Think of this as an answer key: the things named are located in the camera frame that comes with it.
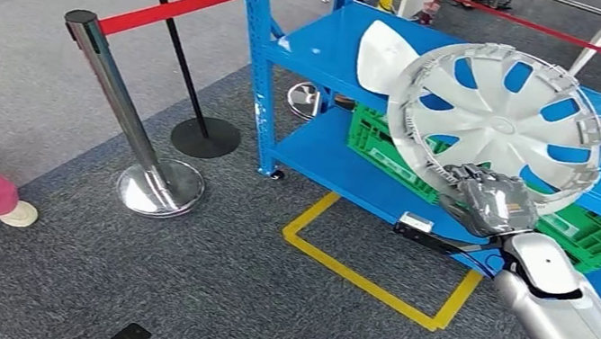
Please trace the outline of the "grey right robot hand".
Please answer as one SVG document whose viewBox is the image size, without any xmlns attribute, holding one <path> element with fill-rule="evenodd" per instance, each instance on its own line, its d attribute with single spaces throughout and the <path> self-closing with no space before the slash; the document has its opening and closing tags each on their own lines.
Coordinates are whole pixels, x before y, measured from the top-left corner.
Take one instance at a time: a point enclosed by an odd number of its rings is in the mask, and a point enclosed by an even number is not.
<svg viewBox="0 0 601 339">
<path fill-rule="evenodd" d="M 474 164 L 445 170 L 457 179 L 459 198 L 441 194 L 439 202 L 470 234 L 488 238 L 535 230 L 538 211 L 521 178 Z"/>
</svg>

